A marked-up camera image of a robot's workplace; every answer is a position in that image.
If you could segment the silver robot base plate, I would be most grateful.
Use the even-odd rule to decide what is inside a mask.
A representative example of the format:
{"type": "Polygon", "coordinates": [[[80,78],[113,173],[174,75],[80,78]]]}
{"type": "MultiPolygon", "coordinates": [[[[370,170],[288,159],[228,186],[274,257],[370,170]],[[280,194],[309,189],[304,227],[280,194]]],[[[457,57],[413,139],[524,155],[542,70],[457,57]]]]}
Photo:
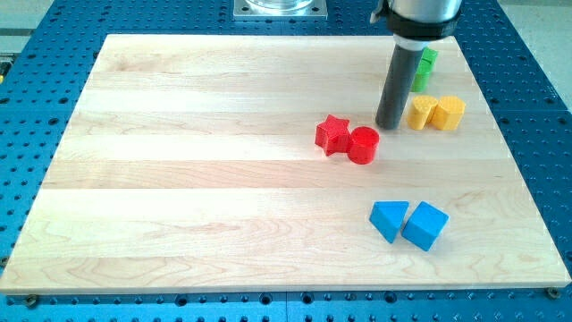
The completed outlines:
{"type": "Polygon", "coordinates": [[[325,0],[234,0],[235,21],[326,19],[325,0]]]}

